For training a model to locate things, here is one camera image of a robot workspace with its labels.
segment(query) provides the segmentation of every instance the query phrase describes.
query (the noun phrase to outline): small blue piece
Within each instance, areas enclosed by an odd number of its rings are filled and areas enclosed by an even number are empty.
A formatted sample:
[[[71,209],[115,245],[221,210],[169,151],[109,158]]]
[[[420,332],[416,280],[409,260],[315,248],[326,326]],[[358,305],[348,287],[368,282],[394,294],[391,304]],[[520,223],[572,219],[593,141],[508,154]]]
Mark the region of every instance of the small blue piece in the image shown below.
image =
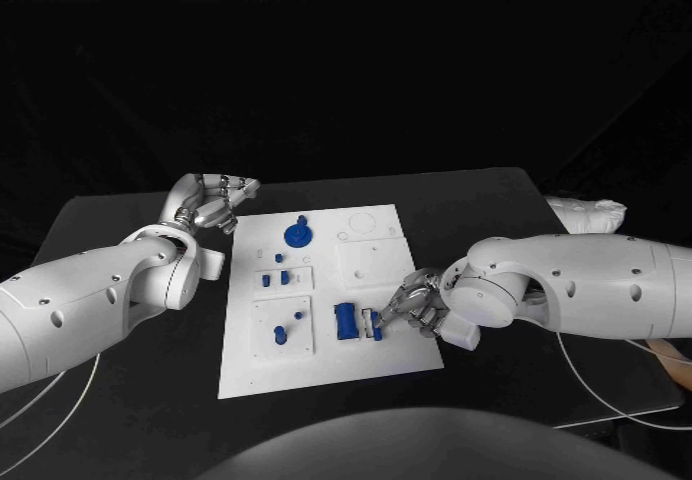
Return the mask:
[[[375,328],[375,322],[378,321],[378,312],[371,312],[371,322],[373,322],[373,339],[380,342],[383,340],[383,330]]]
[[[280,345],[283,345],[289,340],[289,335],[286,334],[285,327],[277,327],[275,329],[275,340]]]
[[[314,241],[314,231],[308,226],[308,218],[301,215],[296,225],[285,232],[286,244],[293,248],[303,248]]]
[[[337,313],[337,338],[350,340],[358,338],[357,307],[352,303],[341,303],[335,308]]]

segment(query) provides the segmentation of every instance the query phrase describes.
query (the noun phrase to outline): cable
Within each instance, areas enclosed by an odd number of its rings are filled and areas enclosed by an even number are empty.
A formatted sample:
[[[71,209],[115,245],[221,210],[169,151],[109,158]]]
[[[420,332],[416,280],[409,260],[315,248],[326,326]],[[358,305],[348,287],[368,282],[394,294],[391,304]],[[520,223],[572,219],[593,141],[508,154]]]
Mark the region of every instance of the cable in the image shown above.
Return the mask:
[[[573,369],[573,373],[580,380],[582,384],[585,385],[585,388],[589,390],[589,393],[595,396],[595,398],[615,411],[618,412],[623,417],[628,417],[634,422],[641,423],[642,425],[647,425],[648,427],[654,428],[661,428],[662,430],[677,430],[677,431],[692,431],[692,427],[674,427],[671,425],[658,425],[657,423],[649,423],[645,420],[641,420],[639,418],[635,418],[632,415],[628,415],[622,410],[619,410],[595,392],[592,387],[587,385],[587,382],[582,378],[580,372],[577,371],[577,368],[574,367],[573,360],[570,359],[570,355],[566,350],[566,345],[563,343],[563,337],[560,335],[560,332],[556,332],[559,335],[559,342],[560,342],[560,348],[563,349],[563,354],[566,355],[566,360],[567,363],[570,364],[570,368]]]
[[[667,355],[665,353],[660,353],[657,352],[655,350],[652,350],[651,348],[647,348],[644,345],[641,345],[638,342],[634,342],[632,340],[626,340],[628,343],[632,343],[632,345],[635,345],[638,348],[641,348],[642,350],[647,350],[649,353],[654,353],[655,355],[658,355],[660,357],[664,357],[664,358],[668,358],[670,360],[674,360],[674,362],[678,362],[678,363],[684,363],[685,365],[692,365],[692,361],[690,360],[683,360],[683,358],[675,358],[672,357],[671,355]]]
[[[68,413],[68,416],[66,417],[66,420],[61,422],[61,424],[58,425],[57,429],[54,430],[54,433],[51,433],[51,435],[47,437],[47,439],[40,443],[40,446],[25,455],[25,457],[19,460],[19,462],[15,463],[15,465],[12,465],[12,467],[9,467],[2,473],[0,473],[0,477],[9,473],[12,470],[15,470],[15,468],[18,468],[24,463],[25,461],[29,459],[29,457],[41,450],[41,448],[44,447],[44,445],[50,442],[50,440],[54,438],[55,434],[61,431],[61,428],[64,427],[64,425],[68,423],[68,420],[70,420],[70,417],[73,417],[73,414],[76,413],[76,410],[77,410],[77,407],[80,407],[80,404],[83,403],[83,400],[84,400],[84,397],[87,395],[87,391],[90,390],[90,386],[91,386],[91,381],[94,380],[94,375],[97,373],[97,367],[99,367],[99,359],[102,358],[102,354],[97,355],[97,361],[94,362],[94,368],[91,370],[91,375],[90,375],[90,379],[87,380],[87,385],[84,387],[84,391],[83,391],[83,394],[80,395],[80,398],[77,399],[77,403],[76,403],[76,406],[73,407],[73,410],[70,411]]]
[[[54,388],[54,385],[58,383],[58,380],[63,378],[64,375],[66,375],[66,372],[61,372],[61,374],[54,378],[54,381],[48,384],[47,388],[44,388],[41,393],[37,395],[34,400],[24,406],[24,408],[19,410],[19,412],[4,423],[0,423],[0,429],[5,428],[9,425],[9,423],[29,410],[32,405],[40,401],[41,397]]]

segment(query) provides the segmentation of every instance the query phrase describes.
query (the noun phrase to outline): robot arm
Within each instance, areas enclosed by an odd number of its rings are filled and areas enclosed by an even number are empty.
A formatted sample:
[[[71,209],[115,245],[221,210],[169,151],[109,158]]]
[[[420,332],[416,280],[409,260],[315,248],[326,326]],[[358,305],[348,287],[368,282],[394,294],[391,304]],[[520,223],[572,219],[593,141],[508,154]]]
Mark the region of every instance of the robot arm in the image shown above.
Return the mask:
[[[505,327],[515,318],[598,338],[692,336],[692,250],[634,237],[491,238],[443,274],[416,272],[407,280],[426,300],[406,283],[380,323],[404,316],[426,336],[469,350],[479,326]]]
[[[120,342],[138,324],[188,305],[224,254],[200,247],[200,228],[231,234],[234,207],[260,182],[188,174],[161,221],[120,245],[40,265],[0,284],[0,393],[63,372]]]

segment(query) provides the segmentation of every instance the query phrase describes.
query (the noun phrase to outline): black table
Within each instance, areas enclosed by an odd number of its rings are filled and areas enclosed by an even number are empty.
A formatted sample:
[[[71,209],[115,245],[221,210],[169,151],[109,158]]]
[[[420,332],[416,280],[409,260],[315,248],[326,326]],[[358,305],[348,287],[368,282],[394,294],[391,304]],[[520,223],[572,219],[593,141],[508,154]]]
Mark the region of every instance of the black table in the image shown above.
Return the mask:
[[[158,221],[165,199],[166,193],[73,199],[35,264],[117,244]],[[419,268],[448,267],[491,236],[566,231],[528,175],[514,168],[264,185],[239,213],[390,203],[397,205]],[[198,240],[231,256],[233,237],[218,229],[202,231]],[[504,329],[484,329],[475,352],[439,340],[443,370],[218,400],[228,257],[220,281],[202,281],[188,308],[148,320],[103,353],[74,417],[6,478],[190,479],[279,434],[393,407],[475,408],[551,426],[615,417],[573,376],[556,334],[521,321]],[[681,405],[681,392],[654,356],[621,341],[572,335],[564,339],[589,383],[616,406],[638,413]],[[63,421],[91,368],[93,361],[74,368],[0,431],[0,469]],[[48,381],[4,394],[5,417]]]

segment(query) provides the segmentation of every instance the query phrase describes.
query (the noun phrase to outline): white board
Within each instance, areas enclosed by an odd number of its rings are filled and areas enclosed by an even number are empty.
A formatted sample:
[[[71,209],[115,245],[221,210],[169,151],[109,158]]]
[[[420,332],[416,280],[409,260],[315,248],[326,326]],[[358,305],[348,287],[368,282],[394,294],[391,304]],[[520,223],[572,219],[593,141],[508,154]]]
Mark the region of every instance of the white board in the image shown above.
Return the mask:
[[[292,248],[285,231],[299,215],[314,240]],[[381,341],[367,328],[364,310],[387,306],[416,270],[394,205],[239,217],[234,236],[220,398],[443,368],[437,342],[407,322],[386,326]],[[309,308],[296,320],[302,302]],[[337,335],[341,303],[357,307],[360,337],[350,340]],[[290,327],[285,345],[275,338],[280,325]]]

